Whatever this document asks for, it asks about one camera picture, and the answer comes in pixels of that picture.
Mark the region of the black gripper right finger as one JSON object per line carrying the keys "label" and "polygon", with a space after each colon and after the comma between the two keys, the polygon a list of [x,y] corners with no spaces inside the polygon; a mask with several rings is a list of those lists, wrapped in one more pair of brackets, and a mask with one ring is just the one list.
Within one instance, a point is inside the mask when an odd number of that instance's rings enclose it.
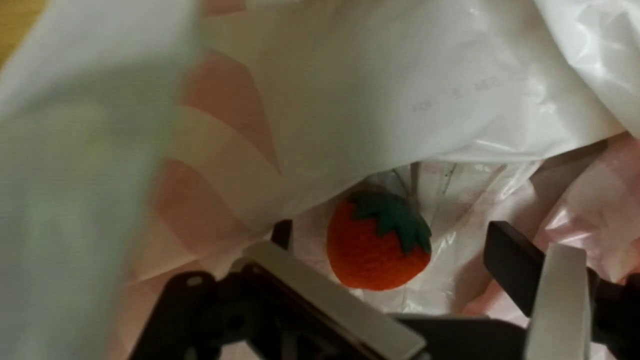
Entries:
{"label": "black gripper right finger", "polygon": [[586,252],[569,246],[535,247],[507,222],[489,222],[484,263],[530,318],[524,360],[588,360],[591,304]]}

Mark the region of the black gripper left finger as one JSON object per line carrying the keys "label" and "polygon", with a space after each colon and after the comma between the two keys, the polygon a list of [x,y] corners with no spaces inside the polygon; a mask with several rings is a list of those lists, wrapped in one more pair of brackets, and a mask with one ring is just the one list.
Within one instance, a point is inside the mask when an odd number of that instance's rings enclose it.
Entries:
{"label": "black gripper left finger", "polygon": [[282,220],[266,241],[244,247],[232,263],[232,274],[247,278],[283,331],[314,337],[332,357],[428,360],[419,333],[297,260],[287,249],[290,235],[291,222]]}

